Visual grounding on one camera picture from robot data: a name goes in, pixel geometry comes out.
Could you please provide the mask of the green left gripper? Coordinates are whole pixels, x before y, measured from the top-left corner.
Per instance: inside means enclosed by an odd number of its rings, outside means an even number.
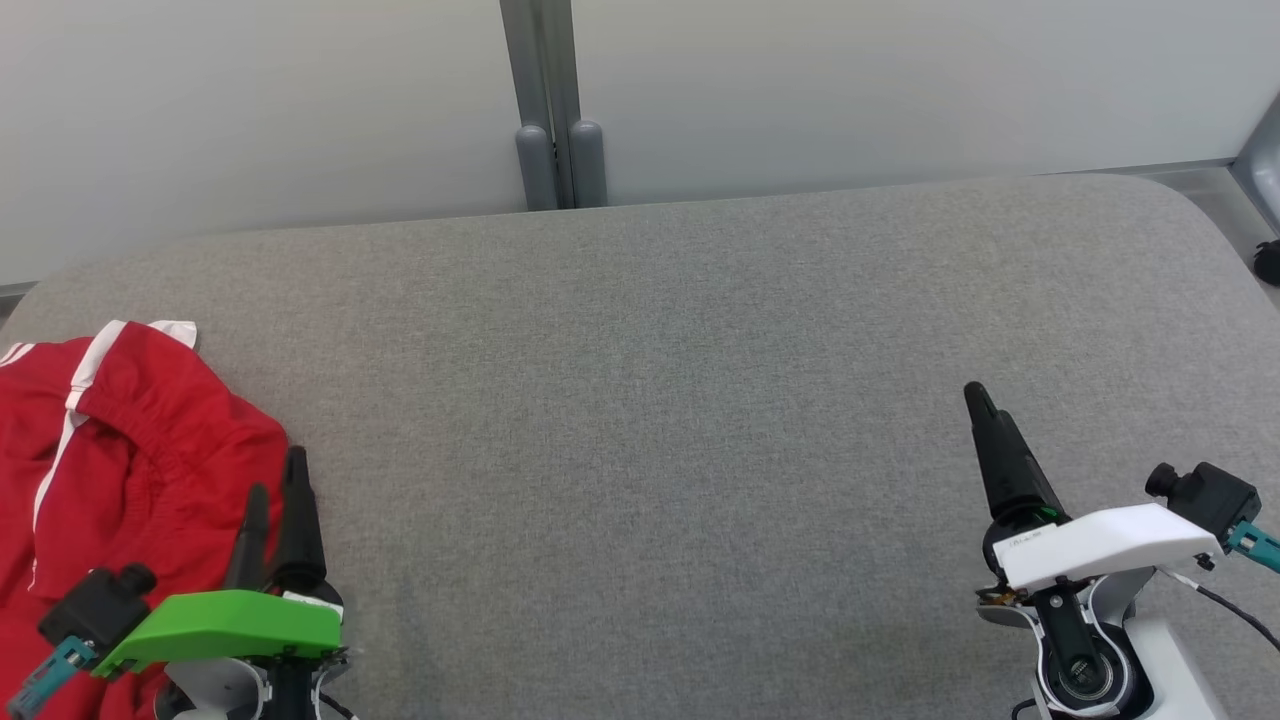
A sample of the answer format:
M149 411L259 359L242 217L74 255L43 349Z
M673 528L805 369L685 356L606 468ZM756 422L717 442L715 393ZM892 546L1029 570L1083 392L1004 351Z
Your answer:
M312 594L326 584L326 559L306 448L291 446L280 483L282 519L270 583ZM343 650L340 611L329 603L269 594L265 553L270 498L264 484L248 492L224 588L174 594L154 609L97 661L91 674L109 682L156 664L219 659L261 660L268 670L268 720L317 720L314 675Z

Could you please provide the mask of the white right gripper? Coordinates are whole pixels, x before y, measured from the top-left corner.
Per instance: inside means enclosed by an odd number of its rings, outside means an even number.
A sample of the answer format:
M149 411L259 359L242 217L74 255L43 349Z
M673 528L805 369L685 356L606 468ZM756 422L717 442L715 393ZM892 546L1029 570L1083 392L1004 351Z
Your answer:
M1065 523L995 544L998 584L978 614L1036 641L1033 696L1012 720L1224 720L1172 626L1137 598L1158 573L1216 557L1212 534L1157 503L1070 520L1012 415L963 389L995 523Z

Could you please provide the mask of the red shorts white trim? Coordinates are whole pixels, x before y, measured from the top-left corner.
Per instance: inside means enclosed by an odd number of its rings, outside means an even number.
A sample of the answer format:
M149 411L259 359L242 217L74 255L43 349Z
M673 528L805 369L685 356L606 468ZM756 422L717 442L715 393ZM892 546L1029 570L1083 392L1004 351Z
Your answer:
M196 351L191 322L0 348L0 719L51 653L42 616L138 562L150 606L220 587L250 489L279 518L288 439Z

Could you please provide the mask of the grey fabric sofa cushion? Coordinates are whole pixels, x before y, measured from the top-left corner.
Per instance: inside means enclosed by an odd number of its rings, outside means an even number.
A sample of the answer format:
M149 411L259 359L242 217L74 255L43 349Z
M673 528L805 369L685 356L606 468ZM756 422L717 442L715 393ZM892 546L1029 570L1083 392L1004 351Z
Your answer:
M969 380L1069 512L1212 462L1280 530L1280 311L1134 177L166 243L0 342L113 319L307 448L361 720L1009 720Z

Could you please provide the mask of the grey partition bottom rail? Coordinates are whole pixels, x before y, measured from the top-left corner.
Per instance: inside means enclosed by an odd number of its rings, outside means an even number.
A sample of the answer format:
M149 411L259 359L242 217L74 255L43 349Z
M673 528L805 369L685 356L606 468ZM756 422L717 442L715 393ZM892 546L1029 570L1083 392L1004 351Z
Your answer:
M1052 172L1052 176L1070 176L1070 174L1161 176L1166 173L1198 172L1198 170L1211 170L1217 168L1230 168L1235 160L1236 160L1235 158L1212 158L1198 161L1171 161L1171 163L1144 164L1134 167L1061 170L1061 172Z

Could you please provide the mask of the grey partition foot bracket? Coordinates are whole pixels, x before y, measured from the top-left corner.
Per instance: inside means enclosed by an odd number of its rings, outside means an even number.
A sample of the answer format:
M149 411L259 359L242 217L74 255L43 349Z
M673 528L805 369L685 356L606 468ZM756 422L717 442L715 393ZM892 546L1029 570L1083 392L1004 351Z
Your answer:
M1230 174L1280 234L1280 124L1260 126L1230 165Z

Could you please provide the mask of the grey partition post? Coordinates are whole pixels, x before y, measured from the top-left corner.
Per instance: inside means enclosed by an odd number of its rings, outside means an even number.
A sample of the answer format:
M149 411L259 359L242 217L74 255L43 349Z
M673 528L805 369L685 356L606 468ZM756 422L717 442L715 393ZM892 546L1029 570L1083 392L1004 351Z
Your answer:
M608 205L603 128L584 118L571 0L541 0L550 117L563 209Z
M540 0L499 0L518 105L515 133L529 211L559 208L554 131L541 49Z

